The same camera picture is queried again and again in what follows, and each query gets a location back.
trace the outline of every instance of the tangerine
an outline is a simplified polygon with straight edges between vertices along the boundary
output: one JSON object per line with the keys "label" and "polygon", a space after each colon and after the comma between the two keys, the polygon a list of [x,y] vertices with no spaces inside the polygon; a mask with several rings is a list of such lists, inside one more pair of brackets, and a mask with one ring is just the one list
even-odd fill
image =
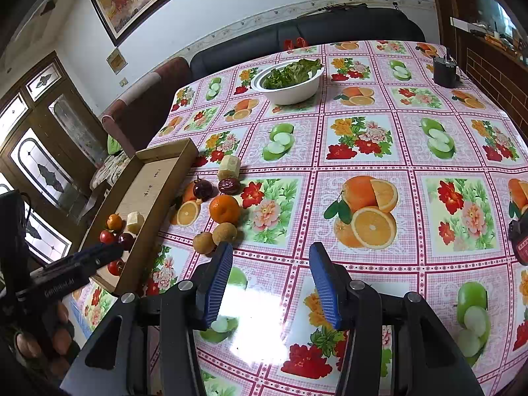
{"label": "tangerine", "polygon": [[240,217],[240,206],[229,195],[219,195],[209,204],[211,218],[217,223],[229,222],[236,225]]}

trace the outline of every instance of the black device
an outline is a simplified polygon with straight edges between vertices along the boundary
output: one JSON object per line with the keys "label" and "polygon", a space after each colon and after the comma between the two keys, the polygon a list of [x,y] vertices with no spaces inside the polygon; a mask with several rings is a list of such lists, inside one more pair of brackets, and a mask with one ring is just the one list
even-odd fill
{"label": "black device", "polygon": [[419,293],[378,293],[334,264],[319,242],[310,271],[325,318],[349,330],[336,396],[378,396],[382,325],[393,327],[394,396],[483,396],[479,382],[447,329]]}

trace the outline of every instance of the pink checkered tablecloth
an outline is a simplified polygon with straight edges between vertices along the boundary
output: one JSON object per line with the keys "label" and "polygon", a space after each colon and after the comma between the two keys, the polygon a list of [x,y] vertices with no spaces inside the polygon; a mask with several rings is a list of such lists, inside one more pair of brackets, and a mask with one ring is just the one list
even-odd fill
{"label": "pink checkered tablecloth", "polygon": [[[228,285],[220,311],[238,321],[225,334],[195,335],[209,394],[334,393],[347,335],[327,327],[321,313],[308,267],[314,241],[323,242],[352,278],[380,292],[419,292],[455,339],[463,329],[459,290],[477,283],[487,296],[491,325],[468,360],[473,372],[488,396],[520,369],[528,357],[528,273],[513,254],[507,227],[511,210],[528,204],[528,148],[508,115],[464,73],[456,89],[432,81],[431,58],[444,53],[443,46],[415,42],[310,46],[240,64],[176,93],[167,123],[149,146],[194,141],[200,156],[184,184],[199,175],[216,185],[226,153],[242,161],[244,191],[235,198],[244,209],[243,240],[233,253],[242,285]],[[281,106],[250,88],[259,71],[300,57],[319,58],[325,68],[312,98]],[[266,161],[269,132],[283,122],[294,126],[295,143],[280,159]],[[423,124],[427,131],[443,130],[454,147],[433,153]],[[390,216],[384,214],[388,232],[376,233],[388,237],[382,249],[358,242],[356,235],[366,229],[353,231],[354,220],[324,217],[344,183],[349,208],[373,205],[369,181],[354,179],[361,175],[389,181],[398,191]],[[208,260],[192,247],[195,235],[217,225],[208,204],[190,226],[172,225],[171,217],[160,229],[147,294],[165,291]],[[396,229],[394,239],[390,228]],[[390,331],[382,335],[380,394],[390,393]],[[156,330],[150,345],[156,394]]]}

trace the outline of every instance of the glass panel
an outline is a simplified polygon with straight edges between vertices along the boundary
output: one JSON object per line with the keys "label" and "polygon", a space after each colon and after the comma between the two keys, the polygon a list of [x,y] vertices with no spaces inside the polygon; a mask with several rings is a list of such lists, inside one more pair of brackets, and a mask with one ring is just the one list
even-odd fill
{"label": "glass panel", "polygon": [[55,67],[55,64],[50,64],[47,68],[38,73],[30,83],[26,85],[27,91],[30,93],[33,101],[36,101],[46,89],[61,78],[59,70]]}
{"label": "glass panel", "polygon": [[100,167],[108,156],[96,137],[86,129],[77,113],[70,107],[64,95],[59,96],[49,106],[64,131],[96,167]]}
{"label": "glass panel", "polygon": [[31,128],[11,152],[11,159],[55,207],[74,218],[79,215],[88,198],[80,193]]}
{"label": "glass panel", "polygon": [[26,103],[20,94],[17,94],[15,99],[11,101],[2,112],[2,115],[0,115],[0,144],[5,140],[11,131],[11,128],[17,123],[26,110]]}
{"label": "glass panel", "polygon": [[[12,186],[0,173],[0,195],[13,190]],[[24,203],[25,211],[29,210]],[[30,249],[44,261],[51,263],[65,257],[70,251],[71,241],[63,237],[42,217],[31,211],[30,219],[26,226],[26,241]]]}

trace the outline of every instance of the screw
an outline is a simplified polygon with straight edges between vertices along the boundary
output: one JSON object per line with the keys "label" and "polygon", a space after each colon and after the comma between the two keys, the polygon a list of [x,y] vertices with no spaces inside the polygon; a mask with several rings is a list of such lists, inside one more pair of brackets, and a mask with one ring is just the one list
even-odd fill
{"label": "screw", "polygon": [[353,290],[363,290],[365,288],[365,283],[361,280],[352,280],[350,282],[350,288]]}
{"label": "screw", "polygon": [[193,282],[191,280],[182,280],[178,283],[179,290],[190,290],[193,288]]}

